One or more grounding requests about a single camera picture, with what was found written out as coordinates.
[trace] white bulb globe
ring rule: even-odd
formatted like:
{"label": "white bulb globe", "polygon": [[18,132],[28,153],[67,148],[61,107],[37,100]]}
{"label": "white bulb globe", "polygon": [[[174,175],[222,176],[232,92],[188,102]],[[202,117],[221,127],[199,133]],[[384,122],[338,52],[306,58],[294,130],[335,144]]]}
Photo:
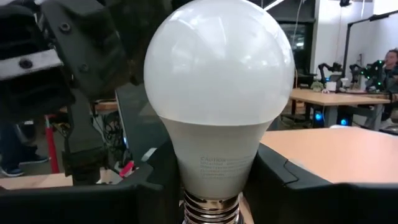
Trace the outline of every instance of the white bulb globe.
{"label": "white bulb globe", "polygon": [[166,18],[147,50],[144,83],[191,194],[218,199],[242,191],[293,80],[289,41],[253,3],[196,0]]}

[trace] bulb base housing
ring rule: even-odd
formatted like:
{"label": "bulb base housing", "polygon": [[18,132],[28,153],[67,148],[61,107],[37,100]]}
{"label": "bulb base housing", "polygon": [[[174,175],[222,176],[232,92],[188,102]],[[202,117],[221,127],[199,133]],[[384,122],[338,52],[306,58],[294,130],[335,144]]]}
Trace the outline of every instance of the bulb base housing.
{"label": "bulb base housing", "polygon": [[185,191],[183,224],[241,224],[238,196],[225,200],[198,198]]}

